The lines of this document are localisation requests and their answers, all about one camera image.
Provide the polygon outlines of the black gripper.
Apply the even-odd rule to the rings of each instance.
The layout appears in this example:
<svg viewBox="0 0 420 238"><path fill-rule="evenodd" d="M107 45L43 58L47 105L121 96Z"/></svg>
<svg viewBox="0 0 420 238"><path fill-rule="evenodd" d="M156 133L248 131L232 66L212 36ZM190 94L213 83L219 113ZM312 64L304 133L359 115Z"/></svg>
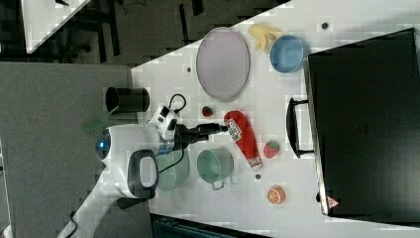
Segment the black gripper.
<svg viewBox="0 0 420 238"><path fill-rule="evenodd" d="M174 134L175 151L186 149L190 144L195 144L200 141L207 141L209 135L218 135L228 133L226 125L211 123L211 126L216 131L211 131L209 127L198 125L194 128L187 128L182 124L178 124Z"/></svg>

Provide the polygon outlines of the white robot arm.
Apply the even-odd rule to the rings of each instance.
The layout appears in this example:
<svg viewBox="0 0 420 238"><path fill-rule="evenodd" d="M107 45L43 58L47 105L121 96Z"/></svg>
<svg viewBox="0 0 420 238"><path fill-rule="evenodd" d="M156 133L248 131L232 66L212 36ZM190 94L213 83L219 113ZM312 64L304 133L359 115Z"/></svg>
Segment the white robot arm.
<svg viewBox="0 0 420 238"><path fill-rule="evenodd" d="M227 130L226 126L215 123L187 128L175 122L166 127L127 124L106 128L95 145L97 157L105 168L56 238L93 238L116 200L149 200L155 196L159 179L157 156L183 150Z"/></svg>

